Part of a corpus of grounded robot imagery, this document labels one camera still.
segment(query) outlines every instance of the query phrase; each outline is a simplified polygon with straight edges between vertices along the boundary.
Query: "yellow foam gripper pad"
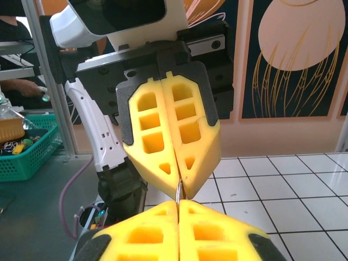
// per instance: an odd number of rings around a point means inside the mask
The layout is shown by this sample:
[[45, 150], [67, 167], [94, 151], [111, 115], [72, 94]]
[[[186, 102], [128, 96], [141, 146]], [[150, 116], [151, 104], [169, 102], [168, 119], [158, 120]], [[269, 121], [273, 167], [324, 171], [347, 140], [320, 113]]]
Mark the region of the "yellow foam gripper pad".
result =
[[102, 236], [109, 244], [100, 261], [285, 261], [263, 231], [188, 200], [180, 201], [179, 214], [167, 201], [93, 240]]
[[172, 199], [182, 178], [193, 198], [221, 159], [220, 122], [208, 124], [198, 84], [169, 72], [139, 86], [128, 106], [134, 142], [123, 147], [139, 174]]

